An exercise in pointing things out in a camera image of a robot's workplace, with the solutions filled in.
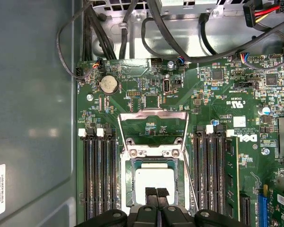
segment blue pcie slot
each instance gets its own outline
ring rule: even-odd
[[[259,204],[259,227],[267,227],[267,197],[260,194],[258,195],[258,204]]]

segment yellow wire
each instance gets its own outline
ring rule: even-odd
[[[256,19],[256,23],[258,23],[258,22],[260,22],[261,20],[263,20],[263,19],[264,19],[265,17],[267,17],[269,14],[271,14],[271,13],[267,13],[267,14],[265,14],[265,15],[259,17],[258,19]]]
[[[242,63],[244,64],[243,54],[242,54],[242,53],[240,53],[240,56],[241,56],[241,61],[242,61]]]

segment mounting screw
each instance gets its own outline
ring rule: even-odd
[[[217,17],[219,15],[219,11],[217,9],[215,9],[213,11],[213,17]]]
[[[173,61],[169,61],[167,62],[167,67],[170,68],[170,69],[173,69],[175,66],[175,63]]]
[[[171,151],[172,157],[179,157],[179,154],[180,154],[180,152],[179,152],[178,149],[173,149],[173,150]]]
[[[115,214],[113,214],[113,217],[114,217],[114,218],[118,218],[118,217],[120,217],[120,216],[121,216],[120,213],[115,213]]]
[[[133,149],[133,150],[130,150],[130,151],[129,151],[129,156],[130,156],[130,157],[137,157],[137,150],[134,150],[134,149]]]
[[[126,139],[126,144],[127,145],[132,145],[133,144],[132,139],[131,138]]]
[[[140,21],[141,19],[142,19],[141,14],[137,14],[137,15],[136,15],[136,20],[137,20],[137,21]]]
[[[262,153],[262,155],[269,155],[270,150],[268,148],[262,148],[261,153]]]
[[[272,220],[270,221],[270,227],[277,227],[277,226],[278,226],[277,220],[272,219]]]
[[[86,99],[87,99],[87,101],[93,101],[94,97],[93,97],[93,95],[88,94],[88,95],[86,96]]]
[[[176,208],[175,207],[168,207],[167,208],[169,211],[176,211]]]
[[[206,218],[209,217],[209,213],[206,212],[206,211],[201,212],[201,215],[202,215],[203,217],[206,217]]]

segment blue wire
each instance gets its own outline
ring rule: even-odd
[[[182,58],[178,58],[182,63],[184,63],[184,60]]]
[[[249,56],[249,53],[246,53],[245,58],[244,58],[245,62],[247,61],[248,56]]]

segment ram slot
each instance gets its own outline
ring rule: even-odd
[[[219,174],[220,174],[220,162],[219,162],[219,144],[216,137],[213,138],[213,201],[214,211],[219,212]]]
[[[84,187],[85,187],[85,219],[91,219],[97,215],[97,191],[95,191],[95,185],[97,185],[97,179],[95,174],[95,151],[97,150],[96,140],[85,140],[84,146]]]
[[[84,140],[83,146],[83,168],[84,168],[84,220],[88,220],[93,214],[93,210],[90,208],[90,198],[92,195],[89,191],[89,141]]]
[[[218,213],[224,214],[225,213],[225,137],[217,133],[216,135],[216,144],[217,144],[217,152],[218,152],[218,169],[219,174],[217,175],[218,178]]]
[[[210,148],[210,135],[203,137],[203,189],[204,189],[204,206],[202,209],[209,209],[209,148]]]
[[[208,207],[207,209],[214,210],[216,205],[216,201],[214,200],[213,193],[213,179],[214,179],[214,162],[213,162],[213,145],[215,144],[215,140],[213,135],[207,135],[207,190],[208,190]]]
[[[116,207],[116,182],[117,182],[117,150],[115,140],[110,140],[109,143],[109,163],[110,163],[110,209],[117,209]]]
[[[101,170],[101,211],[102,213],[108,210],[107,207],[107,141],[100,140],[100,170]]]
[[[95,140],[95,149],[93,150],[93,153],[91,154],[92,158],[92,167],[91,169],[93,170],[93,191],[94,191],[94,207],[95,207],[95,216],[101,214],[101,209],[99,207],[99,198],[101,197],[100,195],[100,190],[99,187],[101,187],[101,182],[100,182],[100,168],[99,168],[99,161],[100,161],[100,154],[99,154],[99,140]]]
[[[204,155],[204,138],[203,133],[197,133],[195,136],[195,191],[197,197],[197,204],[200,209],[204,207],[204,170],[203,170],[203,155]]]

